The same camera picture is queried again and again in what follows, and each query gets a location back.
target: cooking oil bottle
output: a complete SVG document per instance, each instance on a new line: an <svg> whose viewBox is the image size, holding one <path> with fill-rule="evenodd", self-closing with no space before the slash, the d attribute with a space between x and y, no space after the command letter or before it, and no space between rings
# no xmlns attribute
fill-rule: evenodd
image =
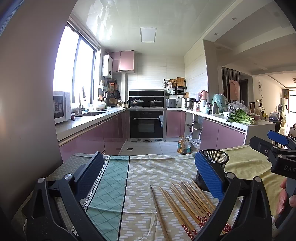
<svg viewBox="0 0 296 241"><path fill-rule="evenodd" d="M184 136L180 136L180 139L178 141L178 150L177 152L182 154L182 147L183 147L183 143L184 143Z"/></svg>
<svg viewBox="0 0 296 241"><path fill-rule="evenodd" d="M186 155L190 153L191 153L191 143L189 142L189 139L186 138L182 146L182 155Z"/></svg>

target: white tiled wall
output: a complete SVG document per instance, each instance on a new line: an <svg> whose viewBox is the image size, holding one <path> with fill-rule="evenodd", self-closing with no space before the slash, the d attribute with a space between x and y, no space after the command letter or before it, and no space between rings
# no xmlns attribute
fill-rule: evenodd
<svg viewBox="0 0 296 241"><path fill-rule="evenodd" d="M184 62L187 92L190 98L195 98L195 93L208 91L205 50L201 39L185 54Z"/></svg>
<svg viewBox="0 0 296 241"><path fill-rule="evenodd" d="M135 54L134 74L128 74L128 89L162 88L163 79L185 77L184 58Z"/></svg>

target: wooden cutting board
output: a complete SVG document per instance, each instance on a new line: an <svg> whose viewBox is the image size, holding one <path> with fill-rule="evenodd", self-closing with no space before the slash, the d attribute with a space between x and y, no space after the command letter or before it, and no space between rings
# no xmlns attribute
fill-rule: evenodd
<svg viewBox="0 0 296 241"><path fill-rule="evenodd" d="M182 77L177 77L177 84L178 84L178 86L183 86L183 87L185 87L184 78L182 78Z"/></svg>

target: thermos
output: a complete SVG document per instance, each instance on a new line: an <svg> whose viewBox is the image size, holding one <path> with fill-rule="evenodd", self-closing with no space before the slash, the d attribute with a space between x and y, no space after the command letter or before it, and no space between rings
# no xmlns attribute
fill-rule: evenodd
<svg viewBox="0 0 296 241"><path fill-rule="evenodd" d="M216 102L214 102L212 106L212 115L214 114L219 114L219 107Z"/></svg>

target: white container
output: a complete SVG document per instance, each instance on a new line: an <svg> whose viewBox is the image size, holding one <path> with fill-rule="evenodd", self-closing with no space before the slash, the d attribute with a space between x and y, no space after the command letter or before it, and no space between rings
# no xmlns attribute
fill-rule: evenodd
<svg viewBox="0 0 296 241"><path fill-rule="evenodd" d="M204 106L207 104L206 100L200 100L200 112L203 112Z"/></svg>
<svg viewBox="0 0 296 241"><path fill-rule="evenodd" d="M96 104L96 110L104 110L106 109L106 103L105 102L98 102Z"/></svg>

